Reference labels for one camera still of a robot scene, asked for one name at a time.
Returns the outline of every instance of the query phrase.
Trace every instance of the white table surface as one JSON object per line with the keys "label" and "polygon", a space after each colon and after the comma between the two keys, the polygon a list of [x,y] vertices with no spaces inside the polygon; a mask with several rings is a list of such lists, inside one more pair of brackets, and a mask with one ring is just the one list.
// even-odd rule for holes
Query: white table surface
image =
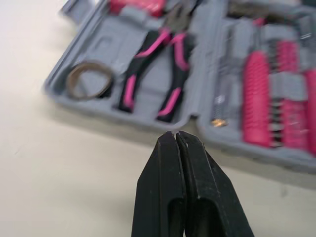
{"label": "white table surface", "polygon": [[[57,14],[64,2],[0,2],[0,236],[128,237],[157,134],[87,118],[43,95],[76,34]],[[315,236],[316,176],[210,153],[256,237]]]}

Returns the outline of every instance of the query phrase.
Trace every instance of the pliers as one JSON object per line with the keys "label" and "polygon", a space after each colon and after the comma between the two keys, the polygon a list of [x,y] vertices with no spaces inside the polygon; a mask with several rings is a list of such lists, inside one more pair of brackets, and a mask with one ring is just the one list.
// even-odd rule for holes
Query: pliers
{"label": "pliers", "polygon": [[133,112],[136,91],[142,74],[167,46],[172,47],[172,83],[167,96],[158,112],[157,119],[170,122],[176,108],[182,101],[185,81],[189,77],[189,57],[193,49],[187,34],[192,11],[186,0],[176,4],[168,13],[163,27],[159,31],[149,31],[132,59],[124,79],[118,108]]}
{"label": "pliers", "polygon": [[254,237],[234,187],[195,136],[158,138],[137,182],[132,237]]}

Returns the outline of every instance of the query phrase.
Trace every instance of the gray plastic tool case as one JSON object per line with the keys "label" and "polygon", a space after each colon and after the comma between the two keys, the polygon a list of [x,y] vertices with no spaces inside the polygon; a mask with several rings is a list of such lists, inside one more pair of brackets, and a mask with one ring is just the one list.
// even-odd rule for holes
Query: gray plastic tool case
{"label": "gray plastic tool case", "polygon": [[[155,60],[144,76],[137,93],[134,112],[129,114],[117,109],[122,80],[128,64],[141,46],[147,31],[158,29],[163,20],[150,17],[144,11],[132,7],[125,7],[120,15],[112,15],[104,0],[96,6],[89,0],[68,1],[62,12],[70,16],[80,28],[47,78],[45,91],[54,101],[66,107],[155,130],[177,130],[191,117],[196,117],[201,139],[222,151],[297,171],[316,173],[316,158],[307,152],[286,147],[266,149],[243,142],[240,127],[241,71],[252,44],[254,28],[249,18],[227,17],[227,5],[227,0],[204,0],[194,14],[189,29],[195,37],[196,44],[190,58],[191,74],[185,85],[183,102],[171,123],[155,119],[171,81],[169,50]],[[172,2],[169,1],[167,6],[172,6]],[[271,7],[279,8],[286,13],[315,10],[306,6],[279,4],[272,4]],[[235,75],[231,81],[229,124],[225,127],[213,127],[210,121],[215,83],[225,52],[227,29],[232,24],[235,25],[233,58],[236,63]],[[265,25],[264,36],[265,41],[282,38],[299,42],[295,29],[285,25]],[[302,68],[305,54],[301,49]],[[77,101],[68,96],[65,88],[67,73],[71,66],[82,61],[98,61],[113,69],[114,86],[109,98]],[[299,86],[303,88],[304,80],[300,83]]]}

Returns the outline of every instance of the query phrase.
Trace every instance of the pliers jaw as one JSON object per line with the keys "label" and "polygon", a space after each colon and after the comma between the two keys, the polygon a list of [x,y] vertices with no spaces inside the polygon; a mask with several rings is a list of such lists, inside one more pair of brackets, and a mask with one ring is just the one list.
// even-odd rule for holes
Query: pliers jaw
{"label": "pliers jaw", "polygon": [[253,237],[232,183],[186,132],[158,138],[137,184],[132,237]]}
{"label": "pliers jaw", "polygon": [[167,13],[163,26],[173,33],[181,33],[188,30],[191,21],[190,9],[187,4],[177,3]]}

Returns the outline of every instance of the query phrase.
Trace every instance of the pliers handle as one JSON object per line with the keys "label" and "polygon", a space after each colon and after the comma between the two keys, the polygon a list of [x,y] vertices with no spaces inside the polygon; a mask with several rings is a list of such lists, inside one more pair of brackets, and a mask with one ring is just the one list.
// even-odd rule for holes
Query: pliers handle
{"label": "pliers handle", "polygon": [[149,31],[141,48],[132,59],[124,79],[118,105],[120,110],[133,112],[136,92],[143,73],[168,44],[172,47],[172,83],[157,119],[165,122],[172,120],[176,108],[182,101],[184,84],[189,77],[188,61],[191,47],[186,33],[173,34],[168,28]]}

